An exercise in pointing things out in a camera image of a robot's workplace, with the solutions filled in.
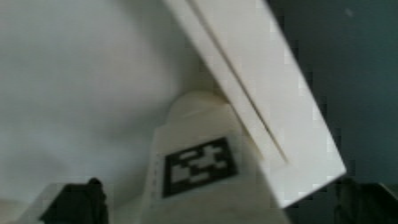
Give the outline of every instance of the gray surface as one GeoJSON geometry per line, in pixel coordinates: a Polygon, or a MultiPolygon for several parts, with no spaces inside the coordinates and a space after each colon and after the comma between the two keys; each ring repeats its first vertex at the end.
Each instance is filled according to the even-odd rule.
{"type": "Polygon", "coordinates": [[[0,1],[0,223],[50,183],[141,193],[153,129],[212,86],[161,0],[0,1]]]}
{"type": "MultiPolygon", "coordinates": [[[[349,175],[360,182],[397,183],[398,2],[271,0],[271,4],[342,139],[349,175]]],[[[315,194],[290,209],[297,224],[333,223],[328,194],[315,194]]]]}

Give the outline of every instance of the gray background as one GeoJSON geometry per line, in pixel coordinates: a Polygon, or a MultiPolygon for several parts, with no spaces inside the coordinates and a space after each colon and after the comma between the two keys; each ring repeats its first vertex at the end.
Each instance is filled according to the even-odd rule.
{"type": "MultiPolygon", "coordinates": [[[[349,176],[398,183],[398,2],[271,0],[313,88],[349,176]]],[[[333,185],[288,213],[333,223],[333,185]]]]}

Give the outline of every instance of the white surface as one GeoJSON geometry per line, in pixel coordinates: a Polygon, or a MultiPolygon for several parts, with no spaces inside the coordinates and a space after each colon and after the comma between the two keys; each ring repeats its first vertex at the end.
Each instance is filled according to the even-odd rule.
{"type": "Polygon", "coordinates": [[[280,205],[288,206],[340,177],[345,166],[272,12],[262,0],[168,2],[264,152],[280,205]],[[256,134],[267,131],[258,122],[287,158],[280,169],[271,169],[278,151],[256,134]]]}
{"type": "Polygon", "coordinates": [[[169,120],[157,130],[143,217],[137,223],[288,223],[262,175],[262,160],[255,156],[258,148],[249,143],[251,138],[248,139],[249,135],[230,104],[221,103],[216,97],[212,99],[208,95],[196,93],[184,97],[173,108],[184,107],[185,112],[176,109],[176,114],[171,114],[175,118],[180,115],[180,120],[169,120]],[[191,109],[196,114],[185,116],[191,109]],[[237,176],[164,198],[164,156],[219,137],[228,137],[237,176]]]}
{"type": "Polygon", "coordinates": [[[143,190],[153,129],[212,85],[157,0],[0,1],[0,223],[50,183],[143,190]]]}

